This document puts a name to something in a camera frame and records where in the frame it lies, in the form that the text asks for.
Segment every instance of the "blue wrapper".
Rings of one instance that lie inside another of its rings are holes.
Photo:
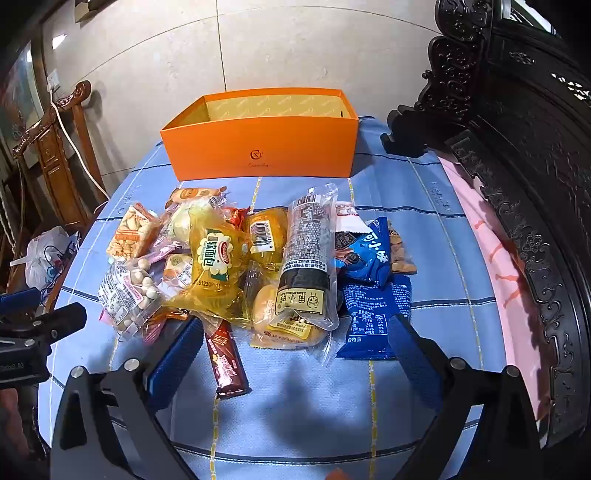
[[[411,283],[406,275],[392,275],[385,288],[349,283],[343,287],[351,325],[338,358],[392,360],[388,320],[396,314],[410,318]]]
[[[342,269],[347,278],[377,283],[383,287],[390,275],[388,219],[376,218],[368,226],[372,233],[366,235],[336,233],[336,267]]]

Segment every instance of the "white wall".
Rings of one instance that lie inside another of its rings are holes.
[[[345,91],[385,119],[425,85],[435,0],[116,0],[74,23],[74,0],[43,26],[47,71],[64,96],[83,79],[103,179],[115,190],[201,95],[272,86]],[[52,38],[67,34],[56,49]]]

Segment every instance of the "pink cloth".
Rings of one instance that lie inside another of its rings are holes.
[[[537,309],[527,281],[518,266],[513,242],[490,204],[459,173],[460,166],[440,158],[484,256],[501,317],[505,356],[523,375],[537,420],[550,408],[550,365]]]

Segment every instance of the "orange gift box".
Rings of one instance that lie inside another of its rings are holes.
[[[350,176],[359,119],[341,90],[204,95],[161,131],[179,180]]]

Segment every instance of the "blue tablecloth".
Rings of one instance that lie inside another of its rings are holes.
[[[226,185],[231,201],[263,209],[286,206],[310,186],[336,183],[340,200],[352,198],[366,220],[387,216],[402,236],[418,267],[411,277],[411,322],[417,332],[434,339],[448,356],[500,371],[505,352],[499,314],[462,207],[435,153],[418,159],[388,155],[379,140],[386,130],[376,119],[360,120],[350,179],[246,177],[184,185]],[[74,366],[106,371],[145,351],[139,339],[117,343],[112,328],[98,321],[96,295],[108,269],[105,249],[129,204],[141,202],[161,213],[176,185],[164,146],[157,144],[120,185],[82,243],[57,307],[80,302],[87,325],[54,347],[48,360],[53,377],[39,388],[41,434],[49,443],[63,384]],[[200,479],[215,473],[220,480],[320,480],[337,466],[353,480],[389,480],[433,418],[398,362],[336,359],[324,368],[301,351],[262,351],[247,344],[239,350],[250,394],[214,401],[215,382],[204,348],[171,407],[158,413]],[[444,478],[457,472],[479,415],[480,408],[473,408]],[[142,475],[124,425],[118,423],[116,430]]]

